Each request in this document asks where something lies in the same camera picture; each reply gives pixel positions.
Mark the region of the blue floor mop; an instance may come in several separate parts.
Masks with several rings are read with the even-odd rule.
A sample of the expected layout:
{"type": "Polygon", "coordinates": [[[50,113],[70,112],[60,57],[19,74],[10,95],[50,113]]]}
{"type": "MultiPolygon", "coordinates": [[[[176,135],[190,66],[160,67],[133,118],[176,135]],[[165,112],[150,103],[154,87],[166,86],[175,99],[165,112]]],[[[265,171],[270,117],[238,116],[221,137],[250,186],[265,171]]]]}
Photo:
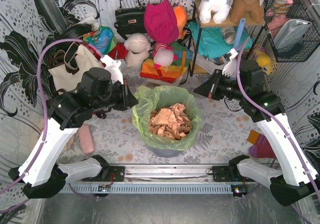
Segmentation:
{"type": "Polygon", "coordinates": [[[237,30],[236,30],[236,35],[235,35],[235,38],[234,38],[234,43],[233,43],[233,48],[234,49],[236,49],[240,44],[240,40],[241,40],[241,36],[242,36],[242,32],[244,30],[245,24],[246,24],[246,19],[245,18],[241,18],[239,23],[238,23],[238,27],[237,27],[237,30]]]}

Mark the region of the green trash bag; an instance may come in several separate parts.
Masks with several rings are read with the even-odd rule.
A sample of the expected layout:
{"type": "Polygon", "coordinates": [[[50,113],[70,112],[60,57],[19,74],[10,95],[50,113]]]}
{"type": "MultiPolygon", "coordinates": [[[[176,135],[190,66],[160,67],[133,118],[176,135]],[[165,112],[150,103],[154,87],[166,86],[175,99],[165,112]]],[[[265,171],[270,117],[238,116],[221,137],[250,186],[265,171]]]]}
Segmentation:
{"type": "Polygon", "coordinates": [[[137,88],[134,97],[138,104],[132,108],[132,123],[138,129],[141,139],[154,149],[169,149],[174,151],[185,151],[195,143],[199,129],[202,126],[202,114],[197,105],[195,97],[185,88],[175,86],[158,86],[153,89],[146,86],[137,88]],[[157,137],[149,132],[148,124],[150,114],[153,110],[181,103],[186,106],[185,113],[191,118],[190,133],[180,141],[170,140],[165,137],[157,137]]]}

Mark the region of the rainbow striped bag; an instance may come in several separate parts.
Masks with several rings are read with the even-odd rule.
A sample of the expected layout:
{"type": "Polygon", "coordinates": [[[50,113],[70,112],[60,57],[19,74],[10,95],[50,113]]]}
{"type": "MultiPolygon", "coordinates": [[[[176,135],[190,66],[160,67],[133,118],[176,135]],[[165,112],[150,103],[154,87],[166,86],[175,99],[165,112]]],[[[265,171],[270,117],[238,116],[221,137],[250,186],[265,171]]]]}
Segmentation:
{"type": "Polygon", "coordinates": [[[153,55],[151,55],[142,64],[140,72],[141,77],[173,83],[177,78],[184,75],[188,69],[194,52],[187,49],[185,46],[180,45],[176,41],[170,46],[177,55],[177,60],[173,61],[173,63],[168,67],[161,67],[157,69],[155,68],[153,55]]]}

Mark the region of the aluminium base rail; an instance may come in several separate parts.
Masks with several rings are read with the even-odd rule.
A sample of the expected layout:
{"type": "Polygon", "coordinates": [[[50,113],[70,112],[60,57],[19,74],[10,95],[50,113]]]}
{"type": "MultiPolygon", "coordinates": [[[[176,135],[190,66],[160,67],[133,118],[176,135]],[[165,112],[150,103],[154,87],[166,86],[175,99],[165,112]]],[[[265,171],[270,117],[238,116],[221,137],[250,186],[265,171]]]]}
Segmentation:
{"type": "Polygon", "coordinates": [[[148,181],[148,180],[189,180],[208,178],[212,176],[215,182],[259,182],[269,186],[272,178],[289,178],[298,176],[298,168],[273,169],[257,163],[252,159],[244,159],[239,163],[228,165],[169,165],[169,164],[134,164],[109,168],[114,173],[117,182],[124,180],[148,181]]]}

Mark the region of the magenta cloth bag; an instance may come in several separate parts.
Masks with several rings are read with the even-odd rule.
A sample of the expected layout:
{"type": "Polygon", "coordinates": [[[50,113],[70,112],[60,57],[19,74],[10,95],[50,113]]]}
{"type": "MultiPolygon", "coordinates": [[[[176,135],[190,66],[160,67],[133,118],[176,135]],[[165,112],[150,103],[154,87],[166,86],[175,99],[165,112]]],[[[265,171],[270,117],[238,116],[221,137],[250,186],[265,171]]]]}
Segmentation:
{"type": "Polygon", "coordinates": [[[159,4],[148,3],[144,13],[144,25],[148,35],[156,42],[170,45],[179,36],[177,18],[169,0],[159,4]]]}

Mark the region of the pink cylinder toy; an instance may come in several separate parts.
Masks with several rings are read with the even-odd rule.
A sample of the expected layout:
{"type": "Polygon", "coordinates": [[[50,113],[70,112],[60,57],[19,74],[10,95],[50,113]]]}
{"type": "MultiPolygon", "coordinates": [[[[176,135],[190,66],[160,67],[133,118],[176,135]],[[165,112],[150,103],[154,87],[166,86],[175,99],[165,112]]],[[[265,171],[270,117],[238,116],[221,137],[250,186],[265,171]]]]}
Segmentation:
{"type": "Polygon", "coordinates": [[[91,154],[95,150],[95,144],[88,124],[83,124],[78,129],[79,143],[81,151],[85,154],[91,154]]]}

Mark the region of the silver foil pouch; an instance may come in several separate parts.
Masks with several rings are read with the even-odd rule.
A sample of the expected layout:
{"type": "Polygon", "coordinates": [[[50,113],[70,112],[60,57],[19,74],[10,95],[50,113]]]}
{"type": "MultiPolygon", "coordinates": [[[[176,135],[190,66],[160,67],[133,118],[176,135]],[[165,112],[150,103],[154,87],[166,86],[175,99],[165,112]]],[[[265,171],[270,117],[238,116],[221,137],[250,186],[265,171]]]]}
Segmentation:
{"type": "Polygon", "coordinates": [[[276,49],[282,49],[300,41],[311,27],[312,23],[303,19],[290,19],[287,21],[273,39],[276,49]]]}

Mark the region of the cream canvas tote bag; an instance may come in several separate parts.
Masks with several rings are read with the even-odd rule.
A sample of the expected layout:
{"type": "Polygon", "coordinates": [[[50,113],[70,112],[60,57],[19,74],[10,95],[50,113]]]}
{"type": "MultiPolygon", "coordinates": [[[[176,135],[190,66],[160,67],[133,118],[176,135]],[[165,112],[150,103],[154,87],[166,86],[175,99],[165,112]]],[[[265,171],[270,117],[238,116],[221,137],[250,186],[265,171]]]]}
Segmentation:
{"type": "Polygon", "coordinates": [[[71,91],[80,83],[83,74],[91,68],[103,68],[103,64],[98,60],[92,51],[81,44],[75,53],[75,70],[67,71],[71,68],[70,65],[59,64],[49,70],[53,77],[53,82],[56,90],[63,89],[71,91]]]}

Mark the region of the black leather handbag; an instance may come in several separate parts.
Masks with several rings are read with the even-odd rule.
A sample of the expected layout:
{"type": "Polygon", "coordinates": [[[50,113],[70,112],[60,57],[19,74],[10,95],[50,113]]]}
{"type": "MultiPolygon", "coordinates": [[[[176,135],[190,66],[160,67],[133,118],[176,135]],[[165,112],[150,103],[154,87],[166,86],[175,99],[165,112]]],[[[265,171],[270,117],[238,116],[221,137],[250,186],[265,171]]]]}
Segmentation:
{"type": "Polygon", "coordinates": [[[115,19],[114,27],[117,30],[117,33],[124,39],[127,40],[127,35],[135,33],[147,33],[144,26],[144,16],[145,16],[145,7],[141,5],[139,0],[136,0],[138,6],[133,8],[123,8],[122,2],[120,0],[120,6],[115,10],[115,19]]]}

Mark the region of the yellow plush toy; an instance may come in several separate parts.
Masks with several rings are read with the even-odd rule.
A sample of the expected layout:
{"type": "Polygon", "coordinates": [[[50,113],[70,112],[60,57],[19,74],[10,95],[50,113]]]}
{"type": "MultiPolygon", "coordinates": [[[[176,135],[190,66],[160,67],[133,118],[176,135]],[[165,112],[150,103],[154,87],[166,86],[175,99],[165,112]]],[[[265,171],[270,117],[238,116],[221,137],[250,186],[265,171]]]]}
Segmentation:
{"type": "Polygon", "coordinates": [[[256,46],[253,49],[253,59],[258,63],[258,65],[263,69],[264,73],[270,75],[272,72],[272,60],[265,53],[263,47],[256,46]]]}

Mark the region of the cream fluffy plush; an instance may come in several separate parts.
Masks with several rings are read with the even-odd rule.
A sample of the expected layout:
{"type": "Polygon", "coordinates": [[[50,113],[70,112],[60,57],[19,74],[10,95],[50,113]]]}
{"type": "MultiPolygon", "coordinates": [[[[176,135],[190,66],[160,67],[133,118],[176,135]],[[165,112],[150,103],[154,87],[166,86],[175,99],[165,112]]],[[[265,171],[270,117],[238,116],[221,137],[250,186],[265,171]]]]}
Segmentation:
{"type": "Polygon", "coordinates": [[[151,43],[144,34],[134,33],[124,42],[124,47],[127,49],[125,56],[127,67],[138,68],[149,57],[151,43]]]}

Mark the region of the orange plush toy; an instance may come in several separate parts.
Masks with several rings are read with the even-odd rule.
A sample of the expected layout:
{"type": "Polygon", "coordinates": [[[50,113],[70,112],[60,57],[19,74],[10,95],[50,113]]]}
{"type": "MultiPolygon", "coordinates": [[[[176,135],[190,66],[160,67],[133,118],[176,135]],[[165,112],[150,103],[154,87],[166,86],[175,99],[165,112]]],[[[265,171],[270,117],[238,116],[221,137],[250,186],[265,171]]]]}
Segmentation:
{"type": "Polygon", "coordinates": [[[184,27],[187,23],[187,11],[183,6],[174,6],[173,7],[173,11],[174,14],[176,16],[176,20],[177,20],[177,26],[178,26],[178,30],[179,30],[179,35],[178,35],[178,39],[183,39],[185,34],[186,34],[186,30],[184,30],[184,27]]]}

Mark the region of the blue trash bin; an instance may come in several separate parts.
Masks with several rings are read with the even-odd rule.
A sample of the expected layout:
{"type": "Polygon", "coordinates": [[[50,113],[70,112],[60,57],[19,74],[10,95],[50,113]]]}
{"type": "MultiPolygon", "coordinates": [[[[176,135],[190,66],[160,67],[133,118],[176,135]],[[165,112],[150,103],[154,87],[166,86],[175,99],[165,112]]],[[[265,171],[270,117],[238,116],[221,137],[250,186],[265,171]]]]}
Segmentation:
{"type": "Polygon", "coordinates": [[[157,149],[153,147],[148,147],[148,149],[151,150],[158,157],[162,157],[162,158],[173,158],[184,152],[184,151],[171,150],[171,149],[157,149]]]}

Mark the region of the wooden shelf rack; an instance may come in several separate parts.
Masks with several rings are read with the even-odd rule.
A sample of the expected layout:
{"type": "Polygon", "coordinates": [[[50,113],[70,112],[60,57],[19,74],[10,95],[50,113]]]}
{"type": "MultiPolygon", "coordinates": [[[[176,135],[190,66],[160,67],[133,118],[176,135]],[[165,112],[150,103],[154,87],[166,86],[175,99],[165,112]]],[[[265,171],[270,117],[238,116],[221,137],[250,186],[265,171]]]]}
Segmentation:
{"type": "Polygon", "coordinates": [[[239,27],[240,30],[243,30],[245,25],[253,25],[253,26],[257,26],[257,25],[263,26],[263,25],[265,25],[264,21],[254,22],[252,20],[251,16],[250,16],[250,13],[247,12],[247,11],[243,13],[243,17],[242,17],[242,19],[245,20],[244,24],[241,24],[240,22],[234,23],[234,22],[232,22],[230,17],[231,16],[228,15],[226,20],[224,22],[222,22],[222,23],[219,23],[219,24],[216,24],[212,20],[209,23],[205,23],[205,24],[202,24],[200,21],[198,21],[199,31],[197,33],[197,39],[195,39],[193,37],[191,32],[189,33],[188,46],[187,47],[190,48],[191,45],[193,45],[193,47],[194,47],[194,50],[193,50],[194,58],[192,59],[192,62],[190,63],[189,68],[188,68],[190,77],[192,77],[196,73],[199,73],[199,72],[195,71],[195,66],[196,66],[196,58],[197,58],[197,55],[198,55],[198,47],[199,47],[199,44],[200,44],[199,40],[201,38],[203,29],[211,28],[211,27],[229,27],[229,26],[234,26],[234,27],[239,27]]]}

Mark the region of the white husky plush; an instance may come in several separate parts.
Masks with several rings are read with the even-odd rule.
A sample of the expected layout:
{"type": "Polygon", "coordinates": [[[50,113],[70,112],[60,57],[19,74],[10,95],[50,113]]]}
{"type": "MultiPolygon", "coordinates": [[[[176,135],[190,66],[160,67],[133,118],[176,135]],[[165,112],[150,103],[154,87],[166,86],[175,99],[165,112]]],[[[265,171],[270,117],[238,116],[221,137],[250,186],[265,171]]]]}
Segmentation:
{"type": "Polygon", "coordinates": [[[201,0],[199,5],[199,19],[202,24],[211,20],[220,24],[224,22],[229,14],[233,0],[201,0]]]}

